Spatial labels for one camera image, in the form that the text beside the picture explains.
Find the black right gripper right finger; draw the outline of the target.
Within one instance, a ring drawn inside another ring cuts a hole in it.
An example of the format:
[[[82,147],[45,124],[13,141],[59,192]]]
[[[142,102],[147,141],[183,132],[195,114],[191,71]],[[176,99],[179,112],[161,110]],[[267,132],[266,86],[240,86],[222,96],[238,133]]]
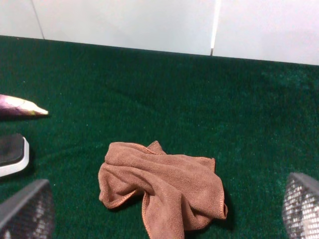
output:
[[[290,239],[319,237],[319,182],[304,173],[290,173],[282,217]]]

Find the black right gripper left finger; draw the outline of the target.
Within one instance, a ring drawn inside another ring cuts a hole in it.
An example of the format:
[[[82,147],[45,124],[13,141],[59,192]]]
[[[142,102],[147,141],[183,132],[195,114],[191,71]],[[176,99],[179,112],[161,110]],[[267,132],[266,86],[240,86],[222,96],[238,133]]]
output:
[[[51,239],[54,228],[54,201],[47,179],[33,181],[0,204],[2,239]]]

